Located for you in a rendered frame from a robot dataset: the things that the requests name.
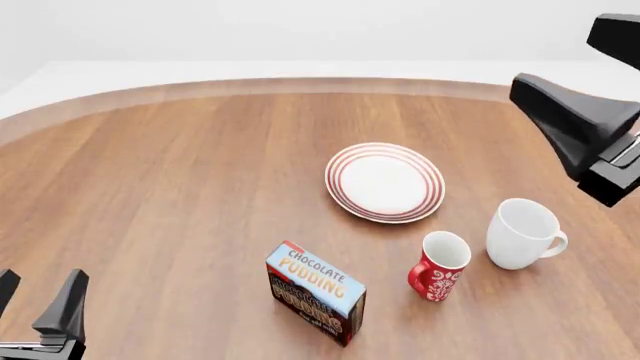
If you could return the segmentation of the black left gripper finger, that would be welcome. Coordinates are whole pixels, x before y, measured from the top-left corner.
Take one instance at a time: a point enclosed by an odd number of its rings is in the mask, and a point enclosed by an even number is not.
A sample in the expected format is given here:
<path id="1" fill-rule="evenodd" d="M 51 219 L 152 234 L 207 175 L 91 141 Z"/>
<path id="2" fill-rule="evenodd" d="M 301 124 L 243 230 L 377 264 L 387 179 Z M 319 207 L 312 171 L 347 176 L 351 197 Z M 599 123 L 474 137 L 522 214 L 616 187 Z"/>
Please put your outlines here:
<path id="1" fill-rule="evenodd" d="M 41 343 L 86 341 L 84 305 L 89 276 L 82 269 L 73 269 L 61 290 L 46 311 L 32 324 L 40 333 Z"/>
<path id="2" fill-rule="evenodd" d="M 21 277 L 11 269 L 0 270 L 0 314 L 3 314 L 19 287 Z"/>

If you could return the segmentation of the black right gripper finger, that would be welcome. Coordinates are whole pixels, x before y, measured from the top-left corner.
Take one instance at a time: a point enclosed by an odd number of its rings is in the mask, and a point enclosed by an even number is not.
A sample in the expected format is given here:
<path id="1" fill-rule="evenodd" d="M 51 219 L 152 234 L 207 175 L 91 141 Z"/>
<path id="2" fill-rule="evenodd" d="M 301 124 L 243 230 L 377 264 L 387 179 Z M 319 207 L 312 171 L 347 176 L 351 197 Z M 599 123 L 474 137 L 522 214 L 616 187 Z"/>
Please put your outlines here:
<path id="1" fill-rule="evenodd" d="M 640 118 L 638 102 L 583 94 L 532 74 L 514 77 L 509 99 L 542 132 L 570 179 L 580 179 Z"/>
<path id="2" fill-rule="evenodd" d="M 640 15 L 599 15 L 590 29 L 587 44 L 640 71 Z"/>

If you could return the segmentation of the red patterned mug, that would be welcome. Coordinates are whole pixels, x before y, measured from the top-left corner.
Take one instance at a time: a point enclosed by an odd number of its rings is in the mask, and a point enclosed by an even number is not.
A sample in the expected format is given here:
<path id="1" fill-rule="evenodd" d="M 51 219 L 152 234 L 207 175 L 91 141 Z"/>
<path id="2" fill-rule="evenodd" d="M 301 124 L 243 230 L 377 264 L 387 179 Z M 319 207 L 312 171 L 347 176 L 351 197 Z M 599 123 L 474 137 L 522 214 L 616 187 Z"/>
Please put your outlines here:
<path id="1" fill-rule="evenodd" d="M 427 234 L 421 245 L 421 258 L 410 269 L 408 284 L 424 299 L 444 301 L 472 258 L 469 245 L 447 231 Z"/>

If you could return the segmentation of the chocolate pudding box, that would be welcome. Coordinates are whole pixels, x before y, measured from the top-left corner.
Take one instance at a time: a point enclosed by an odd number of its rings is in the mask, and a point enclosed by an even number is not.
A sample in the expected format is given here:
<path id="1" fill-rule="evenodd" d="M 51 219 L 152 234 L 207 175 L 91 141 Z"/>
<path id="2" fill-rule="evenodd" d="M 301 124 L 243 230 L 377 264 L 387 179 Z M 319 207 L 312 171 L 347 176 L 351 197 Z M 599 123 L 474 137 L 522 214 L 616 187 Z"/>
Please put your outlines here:
<path id="1" fill-rule="evenodd" d="M 294 242 L 282 242 L 265 264 L 274 299 L 341 347 L 352 341 L 363 322 L 364 284 Z"/>

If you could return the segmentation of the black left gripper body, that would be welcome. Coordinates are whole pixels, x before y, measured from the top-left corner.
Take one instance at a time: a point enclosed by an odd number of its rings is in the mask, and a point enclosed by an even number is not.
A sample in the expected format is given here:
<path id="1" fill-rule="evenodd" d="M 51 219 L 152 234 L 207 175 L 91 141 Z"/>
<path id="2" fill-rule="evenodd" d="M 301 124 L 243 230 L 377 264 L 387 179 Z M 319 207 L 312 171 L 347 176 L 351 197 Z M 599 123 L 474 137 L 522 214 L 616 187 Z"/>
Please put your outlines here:
<path id="1" fill-rule="evenodd" d="M 82 360 L 85 344 L 73 338 L 49 337 L 39 342 L 0 342 L 0 360 Z"/>

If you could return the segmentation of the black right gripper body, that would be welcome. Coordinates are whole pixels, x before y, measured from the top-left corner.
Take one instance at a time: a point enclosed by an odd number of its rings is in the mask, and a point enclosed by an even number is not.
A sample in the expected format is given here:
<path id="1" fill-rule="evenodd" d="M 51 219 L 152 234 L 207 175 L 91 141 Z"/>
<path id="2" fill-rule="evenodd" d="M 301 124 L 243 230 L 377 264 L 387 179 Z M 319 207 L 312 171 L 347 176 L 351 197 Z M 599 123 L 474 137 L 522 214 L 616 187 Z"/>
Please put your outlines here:
<path id="1" fill-rule="evenodd" d="M 578 188 L 611 208 L 640 186 L 640 130 L 624 134 L 583 174 Z"/>

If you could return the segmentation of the white plate with red rings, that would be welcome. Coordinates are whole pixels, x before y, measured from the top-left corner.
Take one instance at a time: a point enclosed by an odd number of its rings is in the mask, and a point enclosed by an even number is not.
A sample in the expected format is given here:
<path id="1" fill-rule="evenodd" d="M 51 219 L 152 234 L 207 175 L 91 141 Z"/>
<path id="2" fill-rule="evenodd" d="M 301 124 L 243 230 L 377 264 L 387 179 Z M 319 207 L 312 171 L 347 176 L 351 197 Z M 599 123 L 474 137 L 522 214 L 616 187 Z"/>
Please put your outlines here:
<path id="1" fill-rule="evenodd" d="M 392 143 L 358 143 L 327 163 L 330 197 L 347 212 L 383 224 L 420 221 L 438 210 L 446 185 L 436 165 Z"/>

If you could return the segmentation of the white mug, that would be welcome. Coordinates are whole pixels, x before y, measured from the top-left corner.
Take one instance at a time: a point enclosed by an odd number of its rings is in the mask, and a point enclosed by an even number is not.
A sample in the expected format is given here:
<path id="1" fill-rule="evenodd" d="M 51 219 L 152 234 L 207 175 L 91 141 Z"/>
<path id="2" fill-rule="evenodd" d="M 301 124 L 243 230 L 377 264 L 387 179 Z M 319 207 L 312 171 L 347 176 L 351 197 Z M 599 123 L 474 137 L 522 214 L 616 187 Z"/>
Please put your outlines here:
<path id="1" fill-rule="evenodd" d="M 540 203 L 523 198 L 502 201 L 486 235 L 488 256 L 496 266 L 507 270 L 524 269 L 537 260 L 555 257 L 568 244 L 556 215 Z"/>

